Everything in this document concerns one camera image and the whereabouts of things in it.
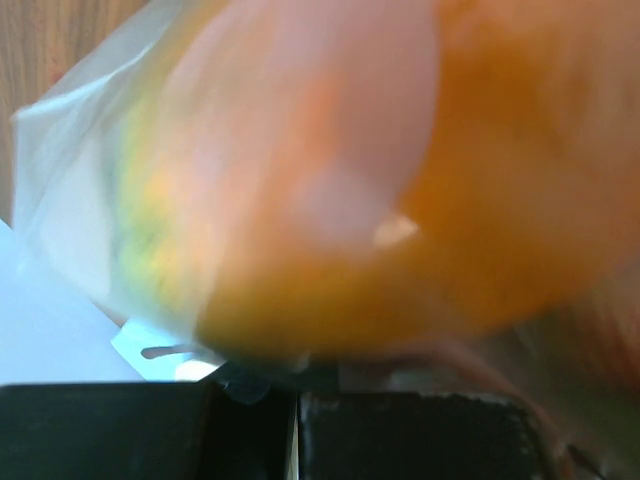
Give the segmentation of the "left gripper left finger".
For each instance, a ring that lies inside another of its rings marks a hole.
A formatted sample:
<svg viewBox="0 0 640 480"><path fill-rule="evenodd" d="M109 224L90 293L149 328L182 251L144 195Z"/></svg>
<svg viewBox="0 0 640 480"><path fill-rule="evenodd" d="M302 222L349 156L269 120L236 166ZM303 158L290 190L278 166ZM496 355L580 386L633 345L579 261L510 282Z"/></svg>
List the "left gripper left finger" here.
<svg viewBox="0 0 640 480"><path fill-rule="evenodd" d="M4 479L283 479L294 399L216 383L10 385Z"/></svg>

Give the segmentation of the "clear zip top bag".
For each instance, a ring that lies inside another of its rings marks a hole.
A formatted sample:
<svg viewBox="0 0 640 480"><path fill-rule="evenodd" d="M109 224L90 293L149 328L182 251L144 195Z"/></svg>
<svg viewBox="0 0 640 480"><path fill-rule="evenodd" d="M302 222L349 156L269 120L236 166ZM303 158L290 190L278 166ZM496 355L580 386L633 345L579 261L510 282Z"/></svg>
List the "clear zip top bag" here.
<svg viewBox="0 0 640 480"><path fill-rule="evenodd" d="M370 353L274 358L202 343L199 318L265 225L334 260L369 259L426 162L441 83L439 1L154 1L14 117L15 233L119 315L225 359L294 377L418 353L530 404L554 440L610 478L639 475L639 254L565 302L480 335L438 333ZM195 103L220 161L210 189L211 287L185 316L114 298L114 169L135 89Z"/></svg>

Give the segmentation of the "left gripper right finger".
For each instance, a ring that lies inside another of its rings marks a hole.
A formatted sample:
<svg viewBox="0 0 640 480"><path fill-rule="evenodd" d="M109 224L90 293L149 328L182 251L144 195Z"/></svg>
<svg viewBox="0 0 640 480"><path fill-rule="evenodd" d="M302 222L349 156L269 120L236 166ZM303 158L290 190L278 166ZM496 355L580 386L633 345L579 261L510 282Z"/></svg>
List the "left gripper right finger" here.
<svg viewBox="0 0 640 480"><path fill-rule="evenodd" d="M496 394L305 393L299 476L328 480L567 479L532 413Z"/></svg>

